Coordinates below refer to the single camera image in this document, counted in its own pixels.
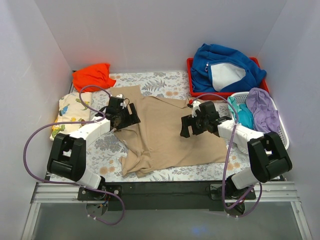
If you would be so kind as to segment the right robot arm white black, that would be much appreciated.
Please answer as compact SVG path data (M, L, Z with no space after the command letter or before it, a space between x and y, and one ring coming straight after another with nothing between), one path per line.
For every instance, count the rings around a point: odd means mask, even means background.
M209 132L230 140L248 152L250 166L225 180L219 188L223 195L237 199L248 187L266 183L293 168L278 133L259 133L238 125L232 118L220 116L211 101L190 100L188 107L192 113L181 118L182 137Z

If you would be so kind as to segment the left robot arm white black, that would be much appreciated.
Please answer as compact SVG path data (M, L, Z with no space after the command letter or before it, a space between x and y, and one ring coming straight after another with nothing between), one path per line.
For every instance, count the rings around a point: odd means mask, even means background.
M95 200L106 196L105 180L87 167L87 148L102 135L140 123L136 107L123 95L110 97L92 122L69 133L55 136L47 163L47 171L89 188Z

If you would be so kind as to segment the beige t shirt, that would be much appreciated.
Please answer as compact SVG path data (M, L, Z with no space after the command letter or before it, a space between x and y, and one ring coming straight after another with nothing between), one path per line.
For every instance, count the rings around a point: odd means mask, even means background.
M204 132L184 138L181 118L192 113L187 99L143 96L138 85L113 87L113 96L124 95L134 104L140 123L115 131L127 146L119 159L122 175L141 178L156 170L208 163L223 163L227 146L223 138Z

